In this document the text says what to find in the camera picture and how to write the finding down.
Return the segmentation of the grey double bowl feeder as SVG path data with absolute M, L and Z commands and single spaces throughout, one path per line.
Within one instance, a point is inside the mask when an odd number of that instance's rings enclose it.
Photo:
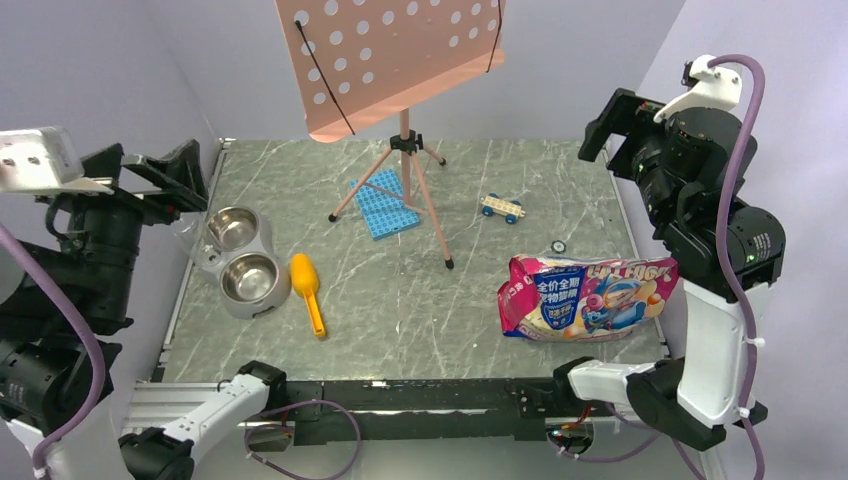
M 193 254 L 201 277 L 214 286 L 225 311 L 252 320 L 281 307 L 292 286 L 274 252 L 266 216 L 247 206 L 223 207 L 199 225 Z

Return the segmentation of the pink pet food bag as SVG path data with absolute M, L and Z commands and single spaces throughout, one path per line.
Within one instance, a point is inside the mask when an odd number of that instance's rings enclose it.
M 506 337 L 538 342 L 623 338 L 664 310 L 678 263 L 655 259 L 572 259 L 518 255 L 497 292 Z

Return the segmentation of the pink music stand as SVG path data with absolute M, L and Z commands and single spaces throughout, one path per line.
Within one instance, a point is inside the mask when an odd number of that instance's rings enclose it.
M 503 1 L 278 1 L 309 136 L 332 143 L 391 117 L 399 132 L 328 219 L 338 220 L 392 153 L 401 162 L 409 210 L 416 181 L 447 268 L 454 261 L 418 158 L 447 163 L 410 124 L 411 107 L 501 65 Z

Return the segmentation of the clear water bottle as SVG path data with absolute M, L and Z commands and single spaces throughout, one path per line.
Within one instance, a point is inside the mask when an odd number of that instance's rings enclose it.
M 197 222 L 190 220 L 179 220 L 173 223 L 172 233 L 180 244 L 190 250 L 196 242 Z

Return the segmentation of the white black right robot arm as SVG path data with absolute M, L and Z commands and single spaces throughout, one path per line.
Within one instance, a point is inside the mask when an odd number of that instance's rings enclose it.
M 551 398 L 564 415 L 603 403 L 630 408 L 648 426 L 698 450 L 728 425 L 763 421 L 751 387 L 756 322 L 778 280 L 786 245 L 776 216 L 738 192 L 757 144 L 732 113 L 661 104 L 619 88 L 585 129 L 578 156 L 623 141 L 608 170 L 633 182 L 653 236 L 678 266 L 686 295 L 685 354 L 644 364 L 582 357 L 558 367 Z

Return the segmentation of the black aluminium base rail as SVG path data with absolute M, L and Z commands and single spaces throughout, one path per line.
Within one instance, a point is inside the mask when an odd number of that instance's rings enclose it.
M 614 418 L 601 403 L 588 409 L 569 403 L 549 378 L 452 380 L 324 380 L 286 384 L 288 403 L 324 400 L 287 415 L 298 446 L 354 440 L 354 431 L 337 403 L 357 420 L 365 440 L 431 440 L 510 437 L 543 441 L 546 432 L 577 422 L 593 430 Z

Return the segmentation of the toy block car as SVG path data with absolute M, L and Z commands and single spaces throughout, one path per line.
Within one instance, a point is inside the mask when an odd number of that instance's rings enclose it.
M 517 200 L 507 201 L 490 193 L 480 199 L 481 213 L 486 217 L 502 216 L 508 225 L 515 225 L 524 218 L 526 211 Z

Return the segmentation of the yellow plastic scoop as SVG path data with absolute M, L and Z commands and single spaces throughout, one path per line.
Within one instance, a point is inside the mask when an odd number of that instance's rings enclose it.
M 327 330 L 317 302 L 320 280 L 312 260 L 304 253 L 295 254 L 290 262 L 292 288 L 306 304 L 313 334 L 324 338 Z

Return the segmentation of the black white poker chip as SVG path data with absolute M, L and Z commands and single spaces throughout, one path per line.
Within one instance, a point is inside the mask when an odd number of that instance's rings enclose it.
M 555 253 L 563 254 L 566 252 L 567 246 L 564 242 L 556 240 L 551 244 L 551 248 Z

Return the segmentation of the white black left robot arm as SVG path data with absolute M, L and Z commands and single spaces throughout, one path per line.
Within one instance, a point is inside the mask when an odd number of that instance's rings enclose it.
M 113 144 L 77 157 L 54 128 L 1 135 L 1 189 L 46 205 L 49 249 L 1 234 L 1 419 L 23 433 L 38 479 L 188 479 L 235 425 L 279 417 L 286 375 L 250 361 L 164 426 L 116 436 L 107 402 L 144 227 L 208 206 L 200 146 L 162 158 Z

